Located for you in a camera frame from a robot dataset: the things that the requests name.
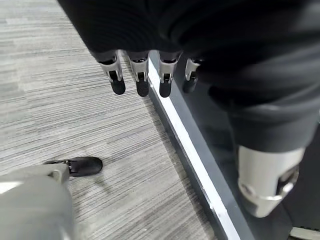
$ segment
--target robotic hand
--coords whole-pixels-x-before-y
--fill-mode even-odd
[[[208,94],[227,112],[251,214],[267,216],[290,192],[320,108],[316,0],[58,1],[118,95],[126,89],[118,49],[142,97],[150,50],[159,50],[164,98],[181,53],[189,57],[183,90],[209,82]]]

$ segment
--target gray carpet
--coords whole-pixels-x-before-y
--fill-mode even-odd
[[[115,95],[54,0],[0,1],[0,174],[96,156],[70,180],[81,240],[214,239],[148,97]]]

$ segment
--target black fingertip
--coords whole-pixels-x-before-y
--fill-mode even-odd
[[[149,93],[149,85],[147,81],[140,80],[136,81],[136,91],[141,97],[146,97]]]
[[[126,85],[123,78],[121,79],[121,81],[113,80],[113,82],[111,82],[111,87],[114,93],[117,95],[122,95],[126,91]]]
[[[171,83],[169,83],[168,81],[164,81],[164,83],[160,83],[159,93],[160,93],[160,96],[163,98],[169,97],[171,93]]]

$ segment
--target robotic finger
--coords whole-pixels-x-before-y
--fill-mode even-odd
[[[177,67],[177,63],[181,56],[181,52],[164,52],[159,51],[160,55],[160,86],[159,92],[161,97],[167,98],[171,93],[171,83],[174,78],[174,73]]]
[[[134,75],[136,91],[141,97],[145,97],[149,93],[148,86],[148,57],[149,51],[126,52]]]
[[[196,70],[200,66],[200,63],[200,60],[194,60],[191,58],[188,58],[188,60],[186,61],[185,81],[182,87],[182,90],[185,93],[192,93],[195,90],[198,81]]]
[[[122,95],[126,91],[126,85],[122,76],[120,59],[117,51],[110,51],[110,57],[103,62],[99,62],[104,73],[108,76],[112,90],[117,95]]]

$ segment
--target gray metal part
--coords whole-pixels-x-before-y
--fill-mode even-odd
[[[136,82],[140,81],[138,78],[138,73],[144,73],[144,81],[146,82],[148,80],[149,59],[147,58],[143,62],[134,62],[134,61],[131,61],[131,59],[129,58],[129,62],[130,62],[130,66],[131,66],[135,81]]]
[[[75,223],[67,188],[47,176],[21,182],[0,196],[1,239],[73,240]]]
[[[158,66],[157,54],[152,52],[150,58],[153,64]],[[186,61],[184,56],[179,60],[170,99],[240,238],[244,240],[287,240],[292,224],[281,204],[265,218],[253,217],[242,206],[242,196],[237,183],[236,152],[227,115],[211,101],[207,94],[208,86],[203,83],[200,83],[195,92],[191,94],[182,93]],[[157,111],[160,115],[164,114],[159,107]]]
[[[165,82],[164,81],[164,74],[170,74],[169,83],[172,82],[174,72],[177,67],[177,63],[178,63],[178,61],[173,62],[173,63],[166,63],[166,62],[162,62],[162,61],[159,62],[159,65],[157,65],[157,66],[159,66],[159,75],[160,75],[161,83]]]
[[[190,80],[191,73],[195,72],[199,66],[200,66],[199,63],[196,63],[192,61],[190,58],[188,58],[185,64],[185,79],[187,81]]]
[[[102,64],[99,63],[104,73],[108,76],[109,81],[112,83],[114,80],[110,76],[111,71],[115,71],[117,75],[117,80],[120,82],[122,80],[122,68],[120,64],[119,54],[118,51],[115,52],[116,54],[116,60],[112,64]]]
[[[293,189],[299,174],[297,170],[277,191],[278,182],[285,173],[298,166],[304,152],[304,148],[272,153],[239,147],[238,186],[249,201],[245,207],[252,215],[266,217]]]

